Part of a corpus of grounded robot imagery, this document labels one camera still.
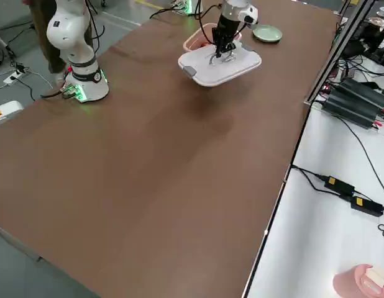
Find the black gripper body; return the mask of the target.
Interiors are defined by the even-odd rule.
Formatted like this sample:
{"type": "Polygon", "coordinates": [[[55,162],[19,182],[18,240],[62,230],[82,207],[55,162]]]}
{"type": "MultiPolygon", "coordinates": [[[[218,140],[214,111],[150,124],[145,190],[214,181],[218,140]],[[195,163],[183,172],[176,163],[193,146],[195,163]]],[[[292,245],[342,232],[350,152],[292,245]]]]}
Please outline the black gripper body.
{"type": "Polygon", "coordinates": [[[233,40],[240,22],[238,20],[230,20],[220,15],[217,26],[213,27],[213,40],[233,40]]]}

